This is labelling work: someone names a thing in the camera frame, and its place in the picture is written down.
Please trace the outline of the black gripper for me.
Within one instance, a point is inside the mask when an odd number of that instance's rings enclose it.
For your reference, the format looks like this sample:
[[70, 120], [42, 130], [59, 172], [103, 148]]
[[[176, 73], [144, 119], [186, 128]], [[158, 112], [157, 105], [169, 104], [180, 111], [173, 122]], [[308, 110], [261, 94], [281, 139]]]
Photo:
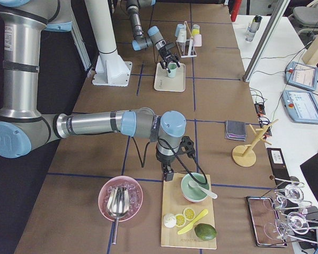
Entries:
[[164, 155], [160, 151], [156, 151], [156, 159], [161, 163], [161, 168], [166, 182], [172, 181], [174, 176], [171, 163], [175, 160], [175, 155]]
[[162, 58], [162, 60], [160, 61], [162, 69], [168, 70], [167, 61], [173, 61], [174, 63], [176, 63], [177, 67], [180, 67], [179, 57], [176, 54], [172, 54], [172, 52], [170, 51], [174, 47], [174, 44], [167, 44], [159, 49], [158, 52]]

